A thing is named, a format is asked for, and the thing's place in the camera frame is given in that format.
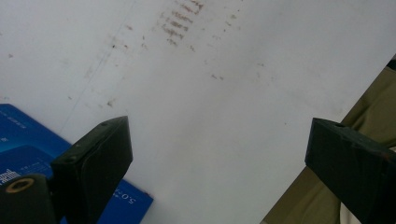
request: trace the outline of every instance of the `tan surface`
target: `tan surface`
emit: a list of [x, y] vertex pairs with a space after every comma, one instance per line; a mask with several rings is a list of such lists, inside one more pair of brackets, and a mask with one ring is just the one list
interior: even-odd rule
[[[386, 147], [396, 146], [396, 72], [385, 68], [346, 115], [343, 124]], [[356, 223], [340, 201], [305, 167], [262, 224]]]

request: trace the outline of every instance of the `blue box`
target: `blue box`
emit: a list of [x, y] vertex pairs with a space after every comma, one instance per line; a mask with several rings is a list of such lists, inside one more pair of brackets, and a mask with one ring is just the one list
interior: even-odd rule
[[[27, 174], [51, 177], [50, 162], [70, 147], [15, 106], [0, 105], [0, 185]], [[147, 193], [121, 180], [98, 223], [140, 223], [152, 201]]]

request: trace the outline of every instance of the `ink mark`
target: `ink mark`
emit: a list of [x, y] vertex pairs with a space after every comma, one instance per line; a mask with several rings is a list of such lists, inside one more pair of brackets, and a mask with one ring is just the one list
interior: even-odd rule
[[160, 19], [165, 20], [161, 26], [169, 34], [166, 39], [171, 45], [177, 46], [189, 31], [189, 25], [193, 23], [193, 18], [202, 10], [204, 4], [197, 0], [176, 0], [177, 10], [172, 10], [169, 15], [161, 13]]
[[192, 23], [192, 19], [188, 18], [187, 16], [183, 16], [180, 12], [172, 11], [172, 15], [174, 15], [179, 20], [188, 21], [189, 23]]

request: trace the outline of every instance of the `black clip jaw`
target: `black clip jaw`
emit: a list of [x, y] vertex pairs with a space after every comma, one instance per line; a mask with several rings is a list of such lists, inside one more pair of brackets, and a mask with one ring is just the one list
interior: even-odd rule
[[1, 223], [96, 223], [133, 160], [128, 118], [102, 122], [51, 163], [0, 188]]
[[361, 223], [395, 223], [395, 152], [342, 124], [313, 119], [305, 163]]

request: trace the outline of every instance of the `round hole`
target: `round hole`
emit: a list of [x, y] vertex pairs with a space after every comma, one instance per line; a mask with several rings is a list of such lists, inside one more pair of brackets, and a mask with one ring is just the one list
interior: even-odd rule
[[29, 189], [35, 181], [32, 178], [19, 179], [6, 188], [7, 193], [18, 193], [23, 190]]

